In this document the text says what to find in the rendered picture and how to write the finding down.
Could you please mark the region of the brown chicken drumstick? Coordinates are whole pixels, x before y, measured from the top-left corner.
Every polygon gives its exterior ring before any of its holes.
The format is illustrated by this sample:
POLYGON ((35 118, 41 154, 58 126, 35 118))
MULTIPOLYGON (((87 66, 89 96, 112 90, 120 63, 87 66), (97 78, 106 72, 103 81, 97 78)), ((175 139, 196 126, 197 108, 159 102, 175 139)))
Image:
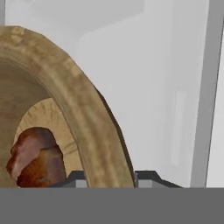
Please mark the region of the brown chicken drumstick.
POLYGON ((10 150, 6 170, 18 187, 48 187, 67 178, 63 153, 43 127, 24 130, 10 150))

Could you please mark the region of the tan wooden bowl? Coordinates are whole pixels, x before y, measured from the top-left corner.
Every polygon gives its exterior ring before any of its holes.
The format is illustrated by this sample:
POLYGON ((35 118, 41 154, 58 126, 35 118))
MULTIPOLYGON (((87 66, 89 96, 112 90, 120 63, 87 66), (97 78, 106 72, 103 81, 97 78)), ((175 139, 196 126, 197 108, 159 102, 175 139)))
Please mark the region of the tan wooden bowl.
POLYGON ((50 39, 21 26, 0 25, 0 174, 25 112, 52 98, 77 143, 89 187, 133 187, 123 135, 104 98, 74 60, 50 39))

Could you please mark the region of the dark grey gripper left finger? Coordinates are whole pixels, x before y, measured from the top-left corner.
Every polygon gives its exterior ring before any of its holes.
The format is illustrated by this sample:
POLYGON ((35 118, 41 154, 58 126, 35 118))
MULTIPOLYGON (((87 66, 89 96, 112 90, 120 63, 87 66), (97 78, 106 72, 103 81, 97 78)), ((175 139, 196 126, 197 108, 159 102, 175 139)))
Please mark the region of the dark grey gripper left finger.
POLYGON ((65 181, 53 184, 52 187, 87 188, 88 184, 84 176, 84 171, 72 171, 65 181))

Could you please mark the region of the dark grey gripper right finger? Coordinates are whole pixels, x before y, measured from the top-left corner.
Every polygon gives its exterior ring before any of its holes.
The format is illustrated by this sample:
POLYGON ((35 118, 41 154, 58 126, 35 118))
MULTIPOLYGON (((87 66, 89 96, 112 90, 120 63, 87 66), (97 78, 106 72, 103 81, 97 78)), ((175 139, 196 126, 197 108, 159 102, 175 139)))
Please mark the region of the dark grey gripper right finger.
POLYGON ((156 171, 135 171, 135 182, 137 188, 179 188, 179 185, 161 179, 156 171))

